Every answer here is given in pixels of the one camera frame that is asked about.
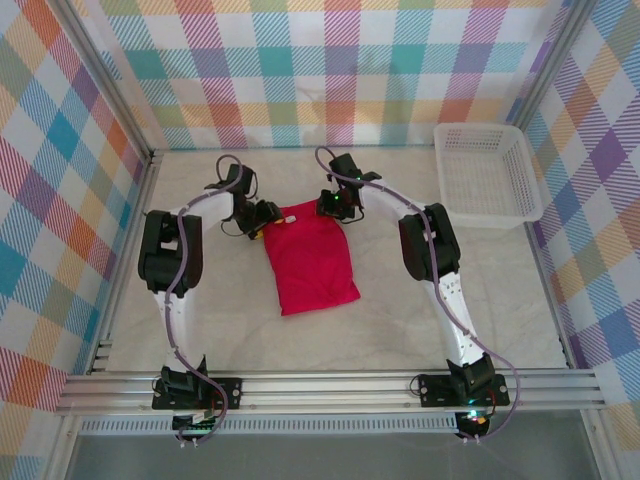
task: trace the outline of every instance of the plaid wall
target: plaid wall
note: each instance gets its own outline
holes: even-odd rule
[[[76,0],[172,149],[421,144],[438,122],[505,121],[569,3]]]
[[[598,373],[638,473],[640,1],[599,3],[527,134],[561,320],[578,365]]]
[[[142,162],[44,0],[0,0],[0,479],[47,455]]]

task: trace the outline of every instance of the white plastic basket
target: white plastic basket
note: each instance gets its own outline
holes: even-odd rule
[[[454,225],[508,229],[540,219],[542,201],[520,129],[443,123],[434,140],[442,204]]]

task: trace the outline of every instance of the red cloth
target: red cloth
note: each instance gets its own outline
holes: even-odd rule
[[[264,228],[282,315],[336,307],[360,298],[347,238],[333,218],[316,215],[315,200],[282,209],[292,223]]]

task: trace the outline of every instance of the metal corner post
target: metal corner post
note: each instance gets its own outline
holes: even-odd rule
[[[598,0],[573,0],[569,14],[561,27],[558,38],[553,43],[531,90],[520,110],[513,119],[513,124],[524,131],[529,126],[540,102],[556,78],[571,47],[578,38]]]
[[[115,80],[102,61],[100,52],[91,41],[75,8],[69,2],[70,0],[48,0],[47,3],[136,151],[150,162],[153,156],[152,146],[146,141]]]

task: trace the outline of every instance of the marble floor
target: marble floor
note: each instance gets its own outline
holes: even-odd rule
[[[413,199],[439,200],[432,149],[352,148],[350,152],[363,171],[377,171]],[[311,149],[236,153],[257,172],[259,197],[280,206],[308,201],[327,188]],[[199,194],[215,181],[219,154],[166,155],[150,209],[171,209]],[[397,227],[367,215],[343,228],[362,298],[288,318],[280,316],[261,240],[231,238],[218,228],[205,236],[205,270],[198,290],[206,294],[197,298],[192,331],[210,369],[445,367],[435,312],[421,285],[404,269]],[[480,338],[517,367],[565,367],[524,228],[455,231],[462,251],[462,288]],[[117,313],[108,370],[159,370],[168,348],[165,337],[157,306],[132,265]]]

